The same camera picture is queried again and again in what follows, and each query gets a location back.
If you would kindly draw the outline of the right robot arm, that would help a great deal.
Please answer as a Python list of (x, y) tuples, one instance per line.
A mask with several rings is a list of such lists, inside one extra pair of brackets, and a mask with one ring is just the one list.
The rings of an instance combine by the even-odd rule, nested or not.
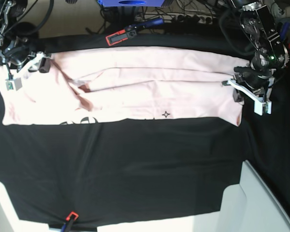
[(29, 72), (47, 73), (50, 70), (51, 54), (37, 50), (33, 42), (48, 21), (54, 1), (49, 2), (46, 14), (37, 26), (21, 21), (36, 3), (27, 8), (27, 0), (0, 0), (0, 66), (7, 72), (7, 90), (19, 90)]

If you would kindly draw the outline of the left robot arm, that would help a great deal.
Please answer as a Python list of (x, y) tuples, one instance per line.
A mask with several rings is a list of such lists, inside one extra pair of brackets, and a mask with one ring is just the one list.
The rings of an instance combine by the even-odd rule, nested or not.
[(229, 6), (218, 21), (221, 32), (229, 41), (224, 21), (233, 16), (248, 38), (252, 50), (240, 51), (235, 45), (231, 47), (242, 56), (252, 56), (252, 60), (245, 67), (235, 67), (233, 78), (222, 84), (235, 89), (235, 102), (242, 102), (244, 96), (247, 96), (253, 100), (256, 114), (271, 114), (270, 96), (275, 83), (274, 73), (286, 68), (289, 62), (288, 49), (263, 1), (229, 0), (227, 3)]

